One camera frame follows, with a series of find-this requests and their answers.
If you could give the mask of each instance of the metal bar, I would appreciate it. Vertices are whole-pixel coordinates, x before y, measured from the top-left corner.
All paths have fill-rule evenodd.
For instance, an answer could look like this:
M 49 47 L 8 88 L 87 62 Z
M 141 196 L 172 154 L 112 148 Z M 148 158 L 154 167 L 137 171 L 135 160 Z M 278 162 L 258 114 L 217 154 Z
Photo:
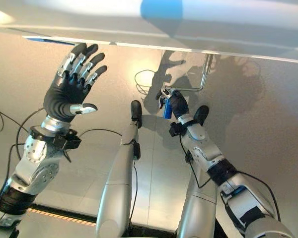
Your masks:
M 204 58 L 204 64 L 202 67 L 202 78 L 199 88 L 172 88 L 173 90 L 180 90 L 180 91 L 194 91 L 198 92 L 204 88 L 205 82 L 207 80 L 208 74 L 210 73 L 210 69 L 212 66 L 213 54 L 206 54 Z

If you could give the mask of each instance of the metal handle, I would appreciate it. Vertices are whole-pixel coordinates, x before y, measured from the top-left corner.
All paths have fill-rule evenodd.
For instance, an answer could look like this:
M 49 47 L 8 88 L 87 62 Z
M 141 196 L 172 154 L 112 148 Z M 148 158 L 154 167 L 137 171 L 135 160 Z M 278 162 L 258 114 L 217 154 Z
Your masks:
M 172 88 L 173 90 L 180 91 L 194 91 L 199 92 L 204 88 L 205 82 L 207 80 L 208 74 L 210 73 L 211 65 L 213 60 L 213 54 L 206 54 L 204 58 L 204 64 L 202 67 L 202 78 L 199 88 Z

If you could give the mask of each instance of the robot finger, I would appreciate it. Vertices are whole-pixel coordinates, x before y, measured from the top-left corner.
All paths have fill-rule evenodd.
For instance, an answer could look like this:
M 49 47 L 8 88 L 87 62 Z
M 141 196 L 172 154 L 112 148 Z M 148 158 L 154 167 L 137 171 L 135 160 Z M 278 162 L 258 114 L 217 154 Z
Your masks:
M 84 84 L 84 89 L 86 93 L 88 93 L 95 83 L 95 81 L 102 75 L 104 72 L 106 72 L 107 66 L 103 65 L 102 67 L 98 68 L 94 73 L 90 74 Z
M 84 62 L 88 59 L 88 57 L 90 57 L 97 50 L 98 50 L 97 44 L 93 44 L 88 48 L 85 48 L 85 50 L 82 51 L 75 59 L 70 75 L 78 74 L 81 68 L 83 67 Z
M 57 75 L 62 77 L 65 71 L 70 71 L 73 67 L 73 62 L 82 52 L 86 51 L 86 43 L 80 43 L 75 46 L 72 51 L 63 59 L 61 65 L 57 70 Z
M 82 69 L 80 70 L 79 74 L 78 74 L 78 78 L 79 79 L 83 79 L 85 80 L 85 78 L 88 76 L 88 74 L 90 73 L 90 71 L 99 63 L 101 62 L 103 59 L 105 58 L 105 54 L 104 53 L 100 53 L 96 56 L 94 56 L 90 62 L 85 63 L 84 66 L 82 67 Z

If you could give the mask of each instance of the tiled floor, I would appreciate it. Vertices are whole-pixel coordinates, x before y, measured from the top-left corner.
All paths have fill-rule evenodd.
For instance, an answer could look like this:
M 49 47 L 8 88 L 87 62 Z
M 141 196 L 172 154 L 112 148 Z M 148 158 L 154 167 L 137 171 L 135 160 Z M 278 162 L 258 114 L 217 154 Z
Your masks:
M 0 109 L 22 121 L 41 107 L 55 70 L 70 49 L 0 33 Z M 178 138 L 169 136 L 170 122 L 161 118 L 154 97 L 164 81 L 197 86 L 204 55 L 117 46 L 100 49 L 106 54 L 103 63 L 108 71 L 86 99 L 99 111 L 77 116 L 73 128 L 122 132 L 130 120 L 130 102 L 141 101 L 142 157 L 136 163 L 139 192 L 133 222 L 175 230 L 190 168 Z M 137 74 L 145 69 L 154 72 Z M 212 140 L 238 169 L 272 186 L 284 223 L 298 237 L 298 64 L 216 56 L 211 72 L 203 92 L 184 93 L 190 112 L 202 104 L 210 106 L 205 126 Z M 40 113 L 27 126 L 39 124 L 43 118 Z M 14 124 L 5 121 L 0 134 L 0 181 L 16 131 Z M 37 202 L 97 214 L 119 141 L 107 132 L 84 135 L 80 148 L 70 152 L 73 162 L 61 162 L 57 178 Z M 217 218 L 231 237 L 237 237 L 222 204 L 218 204 Z

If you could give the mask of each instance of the blue object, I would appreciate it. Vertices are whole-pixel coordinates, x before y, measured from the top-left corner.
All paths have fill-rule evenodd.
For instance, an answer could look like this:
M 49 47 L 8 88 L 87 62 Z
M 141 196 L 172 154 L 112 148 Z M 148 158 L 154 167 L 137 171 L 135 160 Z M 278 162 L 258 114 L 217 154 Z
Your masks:
M 163 117 L 165 119 L 171 119 L 171 116 L 172 116 L 172 108 L 168 98 L 167 101 L 165 102 Z
M 65 41 L 56 41 L 56 40 L 50 40 L 50 39 L 43 39 L 43 38 L 27 38 L 30 41 L 40 41 L 40 42 L 49 42 L 49 43 L 56 43 L 56 44 L 63 44 L 63 45 L 70 45 L 74 46 L 74 43 L 65 42 Z

